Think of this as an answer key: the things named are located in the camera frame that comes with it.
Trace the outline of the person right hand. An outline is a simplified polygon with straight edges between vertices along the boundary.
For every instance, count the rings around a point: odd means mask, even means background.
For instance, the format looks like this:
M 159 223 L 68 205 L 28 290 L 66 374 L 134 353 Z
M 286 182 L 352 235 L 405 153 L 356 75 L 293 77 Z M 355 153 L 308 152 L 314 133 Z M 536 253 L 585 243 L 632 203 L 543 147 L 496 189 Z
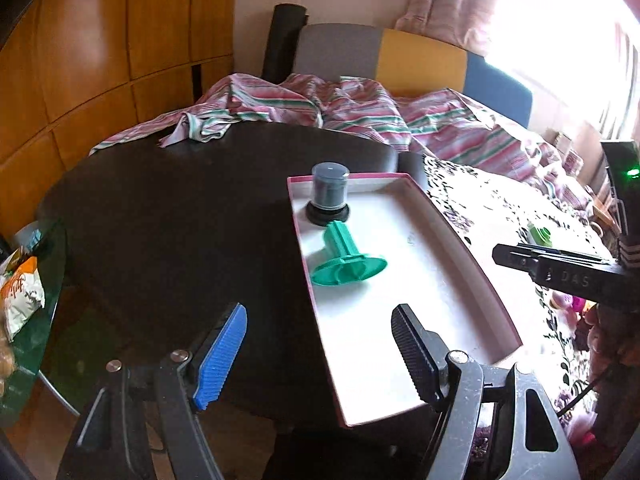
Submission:
M 573 438 L 588 460 L 620 455 L 639 425 L 639 315 L 598 304 L 585 315 L 589 327 L 589 376 L 593 422 Z

